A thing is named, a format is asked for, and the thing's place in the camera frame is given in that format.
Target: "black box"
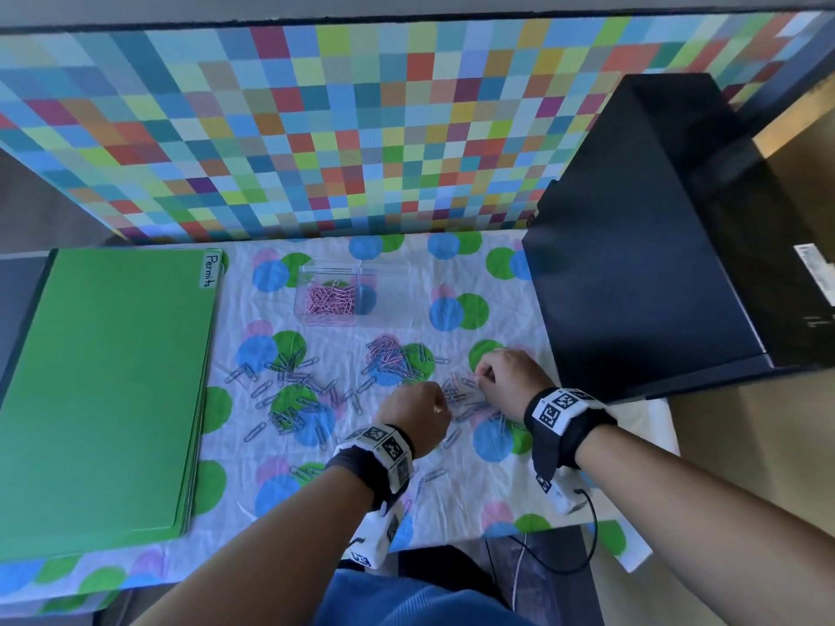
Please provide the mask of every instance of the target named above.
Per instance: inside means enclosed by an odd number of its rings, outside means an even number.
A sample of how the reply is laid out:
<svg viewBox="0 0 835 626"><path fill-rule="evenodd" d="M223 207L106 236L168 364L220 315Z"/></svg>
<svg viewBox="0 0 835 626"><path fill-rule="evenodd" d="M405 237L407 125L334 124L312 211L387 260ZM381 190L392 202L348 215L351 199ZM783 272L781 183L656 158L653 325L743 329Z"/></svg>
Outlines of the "black box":
<svg viewBox="0 0 835 626"><path fill-rule="evenodd" d="M618 401L835 365L814 242L711 76L664 74L624 77L523 245L562 384Z"/></svg>

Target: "green folder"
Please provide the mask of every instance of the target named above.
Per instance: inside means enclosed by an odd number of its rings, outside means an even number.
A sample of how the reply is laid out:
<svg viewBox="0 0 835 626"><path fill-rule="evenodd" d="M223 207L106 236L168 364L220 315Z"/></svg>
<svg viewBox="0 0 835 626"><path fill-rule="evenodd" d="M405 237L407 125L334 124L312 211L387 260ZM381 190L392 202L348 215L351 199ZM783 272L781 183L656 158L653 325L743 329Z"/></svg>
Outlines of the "green folder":
<svg viewBox="0 0 835 626"><path fill-rule="evenodd" d="M188 529L219 250L62 250L0 406L0 562Z"/></svg>

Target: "colorful checkered wall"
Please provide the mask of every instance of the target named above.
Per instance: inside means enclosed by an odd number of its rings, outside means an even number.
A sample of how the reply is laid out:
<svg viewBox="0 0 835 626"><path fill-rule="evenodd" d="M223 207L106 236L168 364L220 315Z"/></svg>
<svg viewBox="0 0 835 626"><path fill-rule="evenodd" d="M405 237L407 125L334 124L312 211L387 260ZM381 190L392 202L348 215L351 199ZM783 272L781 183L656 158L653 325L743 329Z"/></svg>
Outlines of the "colorful checkered wall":
<svg viewBox="0 0 835 626"><path fill-rule="evenodd" d="M524 224L624 73L735 105L830 13L0 37L0 144L129 240Z"/></svg>

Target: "blue shirt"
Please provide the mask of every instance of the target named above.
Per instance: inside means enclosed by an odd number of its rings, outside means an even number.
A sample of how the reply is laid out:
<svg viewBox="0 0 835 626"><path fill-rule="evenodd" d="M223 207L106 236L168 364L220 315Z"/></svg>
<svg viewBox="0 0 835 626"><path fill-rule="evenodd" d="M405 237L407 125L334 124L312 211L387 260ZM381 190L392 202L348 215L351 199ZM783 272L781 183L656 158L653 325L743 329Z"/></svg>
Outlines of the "blue shirt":
<svg viewBox="0 0 835 626"><path fill-rule="evenodd" d="M451 593L412 580L338 569L325 592L315 626L437 626L439 624L506 624L531 622L475 591Z"/></svg>

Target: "polka dot tablecloth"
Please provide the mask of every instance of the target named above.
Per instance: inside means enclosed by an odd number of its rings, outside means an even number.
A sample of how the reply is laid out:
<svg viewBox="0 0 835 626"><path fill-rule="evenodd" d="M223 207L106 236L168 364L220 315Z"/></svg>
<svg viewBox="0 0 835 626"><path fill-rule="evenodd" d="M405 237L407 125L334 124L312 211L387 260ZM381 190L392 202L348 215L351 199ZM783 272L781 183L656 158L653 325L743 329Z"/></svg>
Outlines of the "polka dot tablecloth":
<svg viewBox="0 0 835 626"><path fill-rule="evenodd" d="M119 589L177 582L188 576L258 516L305 486L292 467L322 467L344 437L367 424L381 401L400 381L373 370L375 384L360 395L363 416L325 400L321 412L302 414L305 426L279 436L267 426L252 441L244 438L267 411L284 410L297 399L315 399L307 388L275 386L251 397L275 375L264 370L279 354L299 348L307 368L325 385L337 380L340 394L368 376L365 345L383 333L396 338L412 364L443 383L451 371L463 377L486 352L509 346L526 350L556 378L554 358L522 251L524 231L388 235L224 243L226 273L214 328L200 463L189 533L177 540L143 547L0 564L0 615L90 611L108 603ZM293 314L299 267L311 260L410 263L415 286L410 329L360 329L303 326ZM374 280L363 284L374 289ZM373 311L373 294L363 310ZM421 361L418 343L428 353ZM448 365L432 360L449 359ZM247 364L257 382L240 376L224 383ZM256 404L269 398L267 407ZM670 411L662 400L633 402L614 409L621 425L677 452ZM453 424L460 430L448 449L439 447L415 462L417 476L438 468L446 474L425 485L415 504L418 479L404 495L409 506L393 550L453 543L482 536L535 532L588 523L588 510L560 516L548 504L530 473L531 437L527 431L492 420L482 410ZM320 450L317 429L328 450ZM623 520L611 502L590 483L601 520L600 541L632 570L649 547Z"/></svg>

